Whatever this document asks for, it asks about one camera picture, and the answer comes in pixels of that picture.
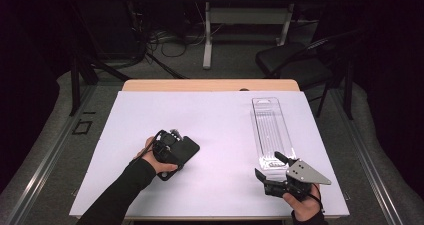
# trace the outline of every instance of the gray floor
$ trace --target gray floor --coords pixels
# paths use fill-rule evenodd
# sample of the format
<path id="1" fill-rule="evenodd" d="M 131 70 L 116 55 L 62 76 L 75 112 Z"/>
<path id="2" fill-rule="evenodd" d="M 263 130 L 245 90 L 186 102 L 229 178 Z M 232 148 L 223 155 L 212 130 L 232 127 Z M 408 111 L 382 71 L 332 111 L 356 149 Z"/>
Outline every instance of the gray floor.
<path id="1" fill-rule="evenodd" d="M 214 35 L 211 70 L 202 68 L 201 44 L 188 46 L 180 57 L 166 57 L 159 50 L 154 54 L 190 78 L 261 78 L 254 56 L 274 46 L 279 32 L 275 27 L 220 28 Z M 313 27 L 293 29 L 290 38 L 308 43 L 312 32 Z M 169 55 L 181 49 L 172 43 L 163 47 Z M 172 78 L 149 60 L 121 71 L 134 78 Z M 84 103 L 73 118 L 68 117 L 70 75 L 67 73 L 58 79 L 61 91 L 55 109 L 24 164 L 0 195 L 0 224 L 75 223 L 76 219 L 68 216 L 74 194 L 122 87 L 116 78 L 103 71 L 97 72 L 101 80 L 99 85 L 85 86 L 82 82 Z M 308 91 L 307 96 L 317 92 L 320 90 Z M 332 220 L 331 224 L 419 224 L 418 221 L 424 219 L 423 202 L 403 182 L 379 147 L 366 94 L 354 86 L 353 121 L 340 110 L 340 94 L 340 90 L 331 91 L 322 116 L 316 119 L 342 191 L 350 198 L 346 203 L 351 215 Z M 317 102 L 311 103 L 311 109 L 316 107 Z M 92 123 L 88 134 L 72 135 L 78 121 Z M 52 169 L 43 170 L 43 165 L 51 165 Z"/>

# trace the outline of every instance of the white desk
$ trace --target white desk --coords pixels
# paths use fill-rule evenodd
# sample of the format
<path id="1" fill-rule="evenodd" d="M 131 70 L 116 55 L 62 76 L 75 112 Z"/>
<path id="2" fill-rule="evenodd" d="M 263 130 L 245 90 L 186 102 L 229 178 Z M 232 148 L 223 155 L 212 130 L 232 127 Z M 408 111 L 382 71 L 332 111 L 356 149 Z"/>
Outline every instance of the white desk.
<path id="1" fill-rule="evenodd" d="M 237 81 L 244 84 L 240 88 L 255 87 L 254 80 L 223 80 L 215 87 Z M 176 84 L 207 84 L 208 80 L 205 82 L 187 80 Z M 196 89 L 207 90 L 202 85 Z M 155 178 L 130 206 L 126 219 L 289 218 L 292 209 L 281 198 L 266 196 L 254 174 L 259 163 L 250 111 L 251 99 L 257 97 L 279 99 L 296 154 L 332 181 L 332 185 L 321 188 L 326 216 L 349 215 L 308 102 L 297 91 L 120 92 L 70 215 L 80 217 L 88 209 L 122 173 L 147 137 L 161 129 L 177 128 L 197 142 L 200 151 L 169 181 Z"/>
<path id="2" fill-rule="evenodd" d="M 211 68 L 212 57 L 212 36 L 211 23 L 230 24 L 282 24 L 283 28 L 280 37 L 277 38 L 277 45 L 284 45 L 287 38 L 294 4 L 287 8 L 211 8 L 206 2 L 205 9 L 205 53 L 203 57 L 203 68 Z"/>

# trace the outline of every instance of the white table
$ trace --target white table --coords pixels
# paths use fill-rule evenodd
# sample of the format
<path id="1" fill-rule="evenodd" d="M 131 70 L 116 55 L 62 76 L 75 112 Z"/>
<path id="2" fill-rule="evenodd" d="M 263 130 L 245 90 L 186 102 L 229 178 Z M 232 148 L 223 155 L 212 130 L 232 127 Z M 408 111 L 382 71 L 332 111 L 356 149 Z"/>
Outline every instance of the white table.
<path id="1" fill-rule="evenodd" d="M 172 81 L 167 83 L 161 80 L 159 84 L 172 86 Z M 240 88 L 254 88 L 255 81 L 266 84 L 267 81 L 275 83 L 278 80 L 222 80 L 219 85 L 215 83 L 215 87 L 225 87 L 226 82 L 238 82 L 242 84 Z M 146 84 L 152 82 L 155 84 L 155 81 L 146 81 Z M 120 92 L 70 215 L 80 217 L 88 209 L 122 173 L 128 162 L 144 146 L 146 138 L 161 129 L 169 131 L 177 128 L 183 136 L 197 142 L 200 151 L 169 181 L 155 178 L 130 206 L 126 219 L 289 218 L 292 209 L 281 198 L 266 196 L 262 183 L 254 174 L 254 168 L 259 168 L 259 163 L 250 111 L 251 99 L 257 97 L 279 99 L 296 155 L 332 181 L 332 185 L 321 186 L 326 217 L 349 215 L 302 92 L 214 92 L 202 86 L 208 82 L 176 81 L 176 89 L 184 84 L 200 84 L 200 89 L 197 89 L 202 91 L 195 92 Z"/>
<path id="2" fill-rule="evenodd" d="M 287 38 L 294 4 L 282 8 L 211 8 L 206 2 L 205 9 L 205 53 L 203 68 L 211 68 L 212 34 L 211 23 L 230 24 L 282 24 L 280 37 L 276 39 L 277 45 L 284 45 Z"/>

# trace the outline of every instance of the clear plastic container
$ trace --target clear plastic container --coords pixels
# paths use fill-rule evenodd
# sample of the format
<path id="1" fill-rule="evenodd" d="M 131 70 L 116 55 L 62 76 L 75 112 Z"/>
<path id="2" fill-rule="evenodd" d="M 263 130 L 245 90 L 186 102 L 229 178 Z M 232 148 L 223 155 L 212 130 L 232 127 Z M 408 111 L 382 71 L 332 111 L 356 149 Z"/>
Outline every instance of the clear plastic container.
<path id="1" fill-rule="evenodd" d="M 280 102 L 277 98 L 253 98 L 252 106 L 253 130 L 261 169 L 286 170 L 288 165 L 275 158 L 275 151 L 292 159 L 296 156 Z"/>

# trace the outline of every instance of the table top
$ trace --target table top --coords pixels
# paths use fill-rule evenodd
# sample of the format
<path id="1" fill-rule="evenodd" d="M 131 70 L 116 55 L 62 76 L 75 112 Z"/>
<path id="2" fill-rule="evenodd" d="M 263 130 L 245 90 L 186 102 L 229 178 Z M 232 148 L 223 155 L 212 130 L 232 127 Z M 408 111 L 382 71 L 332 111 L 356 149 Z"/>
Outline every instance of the table top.
<path id="1" fill-rule="evenodd" d="M 242 88 L 251 91 L 238 92 Z M 176 128 L 200 151 L 169 181 L 155 178 L 129 207 L 126 219 L 290 219 L 292 209 L 281 198 L 266 196 L 254 175 L 259 162 L 251 100 L 257 97 L 279 99 L 296 155 L 332 181 L 321 186 L 326 217 L 349 215 L 306 97 L 293 80 L 269 79 L 127 81 L 70 215 L 80 217 L 88 209 L 147 137 Z"/>

